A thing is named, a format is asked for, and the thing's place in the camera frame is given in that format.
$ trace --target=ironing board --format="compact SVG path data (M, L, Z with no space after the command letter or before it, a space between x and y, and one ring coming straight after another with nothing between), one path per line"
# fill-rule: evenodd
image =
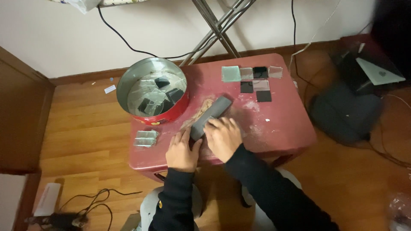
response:
M50 0L52 2L60 2L65 3L65 0ZM148 0L102 0L100 3L101 7L109 7L109 6L116 6L116 5L124 5L129 3L136 3L136 2L145 2ZM244 0L236 0L236 2L229 8L229 10L219 19L215 17L214 13L210 9L210 6L207 4L206 0L192 0L194 5L196 6L197 10L203 16L204 20L207 22L211 30L208 34L200 41L200 43L193 49L193 51L198 50L199 48L203 47L204 44L207 45L201 50L196 53L192 53L188 55L180 66L183 65L190 65L193 64L198 58L204 55L205 52L209 50L209 48L219 40L227 52L233 58L240 58L240 54L234 47L233 43L229 39L226 34L226 31L244 14L247 9L255 2L256 0L248 0L246 3L243 4Z

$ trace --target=white cable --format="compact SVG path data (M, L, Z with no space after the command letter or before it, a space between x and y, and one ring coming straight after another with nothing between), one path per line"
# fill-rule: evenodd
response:
M398 99L402 100L402 101L411 109L411 106L410 106L407 102L405 102L405 100L403 100L402 98L400 98L400 97L398 97L398 96L396 96L396 95L390 95L390 94L386 94L386 95L394 96L395 98L398 98Z
M324 22L324 24L318 28L318 30L315 32L314 36L311 38L311 41L301 50L295 52L294 54L291 55L291 59L290 59L290 65L288 65L288 71L291 71L291 64L293 63L293 57L303 51L305 51L312 43L312 41L314 40L314 37L317 35L318 31L320 31L328 22L328 20L330 20L330 18L334 15L334 13L337 11L337 8L340 4L341 0L338 1L337 6L334 8L334 11L332 12L332 14L328 17L328 19Z

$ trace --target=white wall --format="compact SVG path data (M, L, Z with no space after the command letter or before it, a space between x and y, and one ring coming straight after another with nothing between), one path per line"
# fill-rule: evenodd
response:
M297 44L307 43L338 0L295 0ZM220 18L227 9L208 0ZM315 41L360 31L371 19L375 0L341 0ZM191 51L210 30L190 0L152 0L102 9L106 21L135 49L158 56ZM130 66L135 53L101 21L71 5L47 0L0 0L0 46L49 78ZM291 45L291 0L257 0L228 35L238 51ZM226 53L217 42L207 53Z
M26 176L0 174L0 231L11 231Z

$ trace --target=metal legs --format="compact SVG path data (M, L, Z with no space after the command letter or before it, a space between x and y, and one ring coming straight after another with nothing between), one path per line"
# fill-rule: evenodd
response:
M194 48L193 51L196 51L199 48L201 48L211 38L213 34L215 34L216 37L212 38L204 49L197 52L197 54L192 60L190 59L194 56L194 54L188 55L187 58L185 58L184 61L180 64L180 66L186 65L188 62L189 65L193 64L217 41L217 39L221 42L221 44L228 51L229 54L231 54L234 58L240 58L240 54L235 49L233 43L231 42L231 40L225 32L234 24L235 21L237 21L237 19L245 12L245 10L242 10L241 12L237 13L235 16L230 18L230 20L224 27L221 27L221 25L233 14L233 9L230 9L226 14L224 14L224 16L220 20L217 21L217 18L215 17L214 13L211 11L210 7L208 6L205 0L192 1L211 28L211 31L208 32L208 34L201 40L201 42ZM237 0L232 5L232 8L237 9L243 1L244 0ZM249 2L245 4L244 7L248 7L254 2L255 0L249 0Z

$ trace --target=right hand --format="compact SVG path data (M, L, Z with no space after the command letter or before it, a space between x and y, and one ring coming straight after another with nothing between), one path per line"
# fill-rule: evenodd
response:
M210 119L204 127L208 147L223 163L226 163L242 144L240 127L230 118Z

